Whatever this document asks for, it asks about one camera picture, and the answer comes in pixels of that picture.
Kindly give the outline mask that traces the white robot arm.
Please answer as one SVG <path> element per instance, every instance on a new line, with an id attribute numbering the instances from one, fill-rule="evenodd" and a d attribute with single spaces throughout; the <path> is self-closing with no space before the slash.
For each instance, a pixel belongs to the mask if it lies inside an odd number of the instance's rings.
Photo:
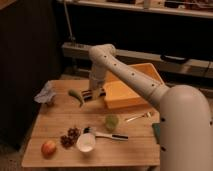
<path id="1" fill-rule="evenodd" d="M 160 171 L 213 171 L 213 119 L 206 97 L 188 85 L 168 87 L 116 59 L 111 44 L 89 49 L 90 88 L 102 87 L 107 71 L 149 102 L 160 115 Z"/>

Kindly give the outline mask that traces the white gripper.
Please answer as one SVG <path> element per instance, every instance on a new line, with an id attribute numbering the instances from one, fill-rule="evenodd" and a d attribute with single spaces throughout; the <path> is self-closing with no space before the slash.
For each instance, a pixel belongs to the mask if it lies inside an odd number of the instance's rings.
<path id="1" fill-rule="evenodd" d="M 103 87 L 104 80 L 101 78 L 96 78 L 94 75 L 89 75 L 89 89 L 92 91 L 92 99 L 96 100 L 100 97 L 101 90 Z"/>

